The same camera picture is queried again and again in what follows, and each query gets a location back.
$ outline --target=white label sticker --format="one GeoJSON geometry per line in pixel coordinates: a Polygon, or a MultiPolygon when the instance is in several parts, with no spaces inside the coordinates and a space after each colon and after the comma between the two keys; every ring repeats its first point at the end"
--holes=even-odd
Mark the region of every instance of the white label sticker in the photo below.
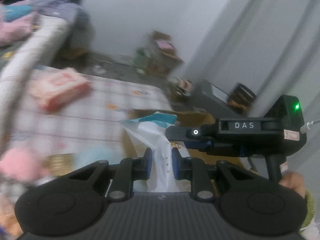
{"type": "Polygon", "coordinates": [[[280,171],[281,171],[281,173],[286,172],[288,169],[289,169],[288,162],[282,163],[282,164],[280,165],[280,171]]]}
{"type": "Polygon", "coordinates": [[[215,97],[219,98],[220,100],[222,100],[225,103],[228,101],[229,96],[225,92],[221,91],[219,88],[217,88],[213,85],[211,85],[211,88],[212,88],[212,94],[215,97]]]}
{"type": "Polygon", "coordinates": [[[283,130],[283,132],[284,132],[284,138],[287,140],[293,140],[293,141],[300,140],[299,132],[290,131],[290,130],[283,130]]]}

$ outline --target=pink plush toy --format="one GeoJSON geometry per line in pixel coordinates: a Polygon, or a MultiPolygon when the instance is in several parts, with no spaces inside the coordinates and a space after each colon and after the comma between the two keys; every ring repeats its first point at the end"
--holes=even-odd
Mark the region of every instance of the pink plush toy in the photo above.
{"type": "Polygon", "coordinates": [[[21,182],[34,182],[48,175],[38,156],[28,148],[15,147],[7,150],[0,161],[0,173],[21,182]]]}

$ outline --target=cable connector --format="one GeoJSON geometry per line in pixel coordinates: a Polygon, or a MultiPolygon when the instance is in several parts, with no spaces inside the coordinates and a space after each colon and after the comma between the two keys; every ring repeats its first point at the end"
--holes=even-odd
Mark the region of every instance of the cable connector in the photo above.
{"type": "Polygon", "coordinates": [[[313,121],[312,122],[307,122],[305,125],[301,126],[300,133],[301,134],[306,133],[308,130],[311,129],[312,126],[313,126],[313,121]]]}

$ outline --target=red and white package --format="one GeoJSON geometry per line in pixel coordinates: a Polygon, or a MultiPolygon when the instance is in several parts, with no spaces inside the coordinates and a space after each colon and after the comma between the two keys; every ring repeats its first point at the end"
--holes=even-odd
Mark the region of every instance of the red and white package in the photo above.
{"type": "Polygon", "coordinates": [[[65,68],[34,81],[30,94],[46,112],[55,112],[65,103],[90,91],[90,82],[73,68],[65,68]]]}

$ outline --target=silver screw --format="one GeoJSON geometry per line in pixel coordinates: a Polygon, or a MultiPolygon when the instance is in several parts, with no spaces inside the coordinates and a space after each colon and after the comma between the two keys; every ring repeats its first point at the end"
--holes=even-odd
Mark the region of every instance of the silver screw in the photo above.
{"type": "Polygon", "coordinates": [[[120,190],[115,190],[110,192],[109,196],[113,199],[121,199],[124,197],[124,192],[120,191],[120,190]]]}
{"type": "Polygon", "coordinates": [[[208,190],[199,191],[197,196],[201,199],[209,199],[213,197],[213,193],[208,190]]]}

